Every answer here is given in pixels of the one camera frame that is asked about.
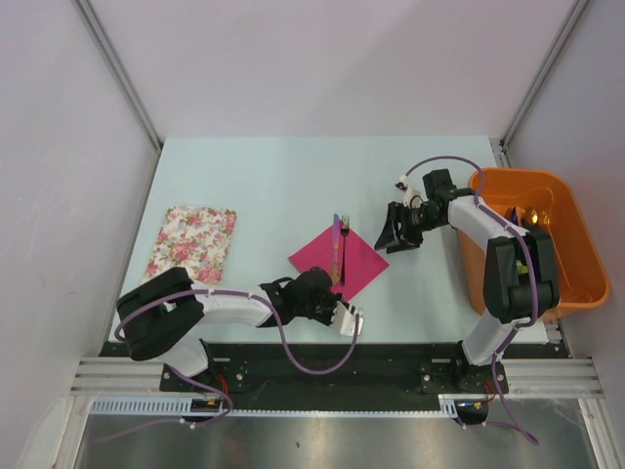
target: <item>red napkin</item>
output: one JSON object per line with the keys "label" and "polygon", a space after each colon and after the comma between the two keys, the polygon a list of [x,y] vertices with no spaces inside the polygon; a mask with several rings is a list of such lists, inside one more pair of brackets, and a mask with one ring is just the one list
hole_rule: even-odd
{"label": "red napkin", "polygon": [[[289,261],[299,273],[312,267],[321,267],[332,275],[332,227],[297,251]],[[339,242],[339,274],[343,260],[343,237]],[[336,284],[332,287],[335,293],[343,293],[346,301],[354,298],[371,280],[381,274],[389,263],[373,250],[358,234],[351,230],[348,235],[348,249],[345,253],[345,285]]]}

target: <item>white wall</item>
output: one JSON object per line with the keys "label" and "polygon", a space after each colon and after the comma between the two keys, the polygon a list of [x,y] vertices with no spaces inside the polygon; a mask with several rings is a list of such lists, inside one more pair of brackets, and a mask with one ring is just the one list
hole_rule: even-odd
{"label": "white wall", "polygon": [[0,14],[0,467],[97,351],[155,155],[70,1]]}
{"label": "white wall", "polygon": [[161,137],[501,137],[572,0],[93,0]]}
{"label": "white wall", "polygon": [[591,2],[511,148],[514,166],[570,183],[602,255],[611,296],[566,319],[579,356],[592,355],[612,418],[625,438],[625,3]]}

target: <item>black fork handle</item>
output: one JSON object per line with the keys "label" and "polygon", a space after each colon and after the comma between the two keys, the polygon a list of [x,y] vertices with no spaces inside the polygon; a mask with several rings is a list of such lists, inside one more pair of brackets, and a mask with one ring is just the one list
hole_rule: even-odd
{"label": "black fork handle", "polygon": [[343,262],[341,263],[341,286],[345,285],[345,249],[348,245],[348,237],[343,236]]}

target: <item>white table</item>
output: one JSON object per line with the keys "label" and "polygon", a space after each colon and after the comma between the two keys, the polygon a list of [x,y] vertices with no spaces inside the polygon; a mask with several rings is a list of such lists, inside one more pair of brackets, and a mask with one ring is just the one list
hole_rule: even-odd
{"label": "white table", "polygon": [[[140,284],[166,210],[172,205],[232,208],[238,212],[222,286],[248,288],[297,272],[287,257],[326,229],[334,212],[373,245],[387,204],[401,200],[394,187],[412,164],[455,154],[494,166],[486,137],[264,138],[167,140],[147,201],[122,293]],[[464,186],[473,168],[437,161],[415,171],[450,170]],[[467,298],[456,233],[450,227],[424,234],[421,248],[386,256],[391,264],[352,302],[364,309],[360,337],[367,343],[456,342],[479,316]],[[118,324],[115,316],[113,328]],[[273,329],[238,324],[199,326],[212,342],[278,342]],[[348,342],[314,321],[286,327],[290,342]],[[542,323],[517,342],[545,343]]]}

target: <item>floral pattern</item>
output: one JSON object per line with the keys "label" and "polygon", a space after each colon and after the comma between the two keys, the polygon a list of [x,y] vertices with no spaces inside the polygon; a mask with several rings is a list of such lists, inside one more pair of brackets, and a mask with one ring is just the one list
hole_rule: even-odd
{"label": "floral pattern", "polygon": [[147,264],[144,282],[181,266],[194,280],[210,285],[219,283],[235,223],[233,210],[170,207]]}

